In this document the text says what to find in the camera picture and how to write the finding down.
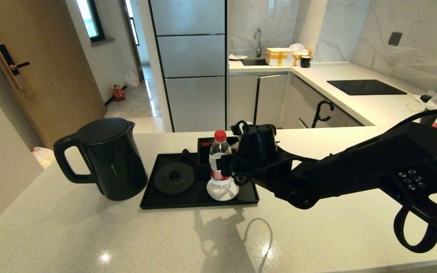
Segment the black framed window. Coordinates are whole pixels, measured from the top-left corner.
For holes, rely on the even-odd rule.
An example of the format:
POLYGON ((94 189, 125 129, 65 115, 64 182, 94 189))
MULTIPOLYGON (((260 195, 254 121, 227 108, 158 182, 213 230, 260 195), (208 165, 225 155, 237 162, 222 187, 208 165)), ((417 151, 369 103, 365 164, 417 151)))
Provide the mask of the black framed window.
POLYGON ((95 0, 76 0, 86 32, 92 43, 106 39, 95 0))

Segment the crumpled white plastic wrap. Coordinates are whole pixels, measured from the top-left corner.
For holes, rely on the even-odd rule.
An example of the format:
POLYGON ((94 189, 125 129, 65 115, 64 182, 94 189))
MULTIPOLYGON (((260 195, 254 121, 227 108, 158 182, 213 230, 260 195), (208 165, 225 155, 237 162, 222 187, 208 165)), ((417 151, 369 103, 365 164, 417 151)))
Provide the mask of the crumpled white plastic wrap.
POLYGON ((437 91, 429 90, 427 94, 414 95, 414 99, 423 105, 437 107, 437 91))

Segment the grey drawer cabinet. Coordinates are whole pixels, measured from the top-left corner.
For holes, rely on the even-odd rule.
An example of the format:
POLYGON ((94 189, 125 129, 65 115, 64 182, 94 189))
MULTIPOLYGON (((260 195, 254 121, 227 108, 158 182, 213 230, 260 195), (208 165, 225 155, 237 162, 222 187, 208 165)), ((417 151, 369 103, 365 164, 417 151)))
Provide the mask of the grey drawer cabinet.
POLYGON ((290 80, 283 122, 284 129, 314 129, 363 126, 304 80, 290 80))

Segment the yellow white plastic bag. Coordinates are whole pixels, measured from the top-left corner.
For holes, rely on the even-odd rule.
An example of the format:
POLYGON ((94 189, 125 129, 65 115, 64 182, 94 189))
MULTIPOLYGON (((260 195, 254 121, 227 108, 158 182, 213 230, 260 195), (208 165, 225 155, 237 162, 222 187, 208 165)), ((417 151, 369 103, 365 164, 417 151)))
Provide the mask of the yellow white plastic bag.
POLYGON ((53 150, 46 147, 34 147, 31 153, 43 169, 47 169, 56 160, 53 150))

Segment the silver refrigerator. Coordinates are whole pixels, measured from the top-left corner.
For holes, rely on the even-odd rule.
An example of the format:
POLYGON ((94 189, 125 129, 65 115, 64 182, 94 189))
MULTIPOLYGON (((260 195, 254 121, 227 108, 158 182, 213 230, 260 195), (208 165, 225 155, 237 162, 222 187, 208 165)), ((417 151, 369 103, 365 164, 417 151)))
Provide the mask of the silver refrigerator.
POLYGON ((174 132, 226 123, 227 0, 148 0, 174 132))

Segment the black rectangular serving tray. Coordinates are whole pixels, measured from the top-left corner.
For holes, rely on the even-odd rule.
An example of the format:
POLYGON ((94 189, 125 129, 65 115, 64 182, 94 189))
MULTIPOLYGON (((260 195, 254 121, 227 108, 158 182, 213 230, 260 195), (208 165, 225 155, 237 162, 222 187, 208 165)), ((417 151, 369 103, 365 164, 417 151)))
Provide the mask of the black rectangular serving tray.
POLYGON ((197 152, 191 153, 191 157, 189 158, 182 157, 181 153, 158 154, 154 162, 149 183, 141 200, 141 209, 180 209, 199 206, 248 205, 257 204, 259 202, 259 195, 256 186, 253 184, 241 186, 238 194, 232 200, 214 200, 209 196, 206 189, 209 178, 200 178, 197 164, 197 152), (195 171, 195 181, 193 185, 186 192, 177 196, 165 196, 161 194, 156 190, 153 183, 153 178, 157 171, 170 163, 186 163, 192 166, 195 171))

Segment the small yellow taped box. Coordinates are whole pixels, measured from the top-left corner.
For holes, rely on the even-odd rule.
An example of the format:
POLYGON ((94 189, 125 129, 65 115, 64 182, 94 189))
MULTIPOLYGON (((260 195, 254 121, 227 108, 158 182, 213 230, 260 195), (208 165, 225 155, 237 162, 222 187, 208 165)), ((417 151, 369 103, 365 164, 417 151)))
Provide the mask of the small yellow taped box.
POLYGON ((300 66, 301 60, 303 57, 310 57, 311 56, 311 50, 309 49, 302 49, 299 51, 293 52, 294 54, 294 62, 293 66, 300 66))

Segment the brown wooden door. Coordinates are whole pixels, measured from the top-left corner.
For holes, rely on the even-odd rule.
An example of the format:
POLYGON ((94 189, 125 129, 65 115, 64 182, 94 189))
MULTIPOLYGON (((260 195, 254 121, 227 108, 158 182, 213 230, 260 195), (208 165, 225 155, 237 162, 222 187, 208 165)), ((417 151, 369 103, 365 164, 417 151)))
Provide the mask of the brown wooden door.
POLYGON ((0 44, 19 69, 16 90, 0 71, 45 147, 106 113, 65 0, 0 0, 0 44))

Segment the chrome kitchen faucet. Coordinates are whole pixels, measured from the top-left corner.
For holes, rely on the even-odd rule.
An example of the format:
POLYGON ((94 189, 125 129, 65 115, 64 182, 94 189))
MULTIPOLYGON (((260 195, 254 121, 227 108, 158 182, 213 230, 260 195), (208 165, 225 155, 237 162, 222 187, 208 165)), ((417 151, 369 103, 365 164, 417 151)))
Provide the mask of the chrome kitchen faucet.
POLYGON ((260 28, 256 29, 253 38, 257 41, 256 57, 260 58, 262 56, 262 31, 260 28))

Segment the cardboard box yellow tape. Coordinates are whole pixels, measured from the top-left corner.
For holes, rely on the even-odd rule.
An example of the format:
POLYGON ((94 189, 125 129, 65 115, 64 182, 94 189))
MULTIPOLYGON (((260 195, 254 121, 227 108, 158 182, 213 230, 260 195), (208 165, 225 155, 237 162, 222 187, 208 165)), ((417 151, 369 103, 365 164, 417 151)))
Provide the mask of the cardboard box yellow tape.
POLYGON ((290 48, 266 48, 265 60, 272 67, 291 67, 295 57, 290 48))

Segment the clear water bottle green logo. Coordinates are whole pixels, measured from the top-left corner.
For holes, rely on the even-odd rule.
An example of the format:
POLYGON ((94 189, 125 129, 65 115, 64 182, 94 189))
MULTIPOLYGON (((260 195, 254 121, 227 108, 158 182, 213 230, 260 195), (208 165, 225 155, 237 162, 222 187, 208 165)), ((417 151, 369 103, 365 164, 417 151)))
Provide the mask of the clear water bottle green logo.
POLYGON ((211 174, 211 187, 215 191, 224 191, 229 188, 232 178, 225 176, 217 167, 217 160, 223 155, 231 154, 232 149, 226 140, 226 132, 224 130, 218 130, 214 133, 214 141, 211 145, 209 152, 209 164, 211 174))

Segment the black round kettle base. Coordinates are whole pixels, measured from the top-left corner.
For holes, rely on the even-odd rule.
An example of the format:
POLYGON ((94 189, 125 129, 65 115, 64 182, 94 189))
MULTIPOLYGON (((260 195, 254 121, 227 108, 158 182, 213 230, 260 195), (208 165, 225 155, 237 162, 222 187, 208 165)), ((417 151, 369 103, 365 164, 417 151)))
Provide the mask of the black round kettle base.
POLYGON ((154 175, 153 183, 161 194, 177 196, 193 185, 195 171, 186 163, 170 163, 161 167, 154 175))

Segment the black electric kettle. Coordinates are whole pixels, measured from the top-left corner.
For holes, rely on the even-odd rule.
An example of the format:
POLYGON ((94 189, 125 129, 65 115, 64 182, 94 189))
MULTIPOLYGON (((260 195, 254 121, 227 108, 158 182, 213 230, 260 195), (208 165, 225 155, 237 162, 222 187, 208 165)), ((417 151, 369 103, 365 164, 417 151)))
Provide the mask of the black electric kettle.
POLYGON ((92 121, 76 133, 57 140, 54 156, 61 171, 75 184, 96 184, 113 201, 130 199, 147 185, 148 176, 139 155, 133 130, 135 123, 123 118, 92 121), (75 173, 66 150, 76 147, 89 174, 75 173))

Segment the black induction cooktop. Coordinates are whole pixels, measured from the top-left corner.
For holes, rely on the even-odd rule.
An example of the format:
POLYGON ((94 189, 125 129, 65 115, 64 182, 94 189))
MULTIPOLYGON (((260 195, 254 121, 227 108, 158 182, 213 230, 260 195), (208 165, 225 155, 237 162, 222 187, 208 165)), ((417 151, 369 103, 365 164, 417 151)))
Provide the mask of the black induction cooktop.
POLYGON ((404 95, 406 92, 387 85, 379 80, 331 80, 330 85, 349 96, 404 95))

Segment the dark kitchen sink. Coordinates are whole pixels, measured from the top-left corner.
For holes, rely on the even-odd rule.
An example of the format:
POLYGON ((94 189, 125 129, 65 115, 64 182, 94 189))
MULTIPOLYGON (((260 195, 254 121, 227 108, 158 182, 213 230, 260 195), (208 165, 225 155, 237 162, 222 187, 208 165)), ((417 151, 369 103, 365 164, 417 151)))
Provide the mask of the dark kitchen sink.
POLYGON ((268 66, 269 64, 267 64, 265 59, 257 59, 257 58, 246 58, 241 60, 241 63, 243 64, 243 66, 249 67, 249 66, 268 66))

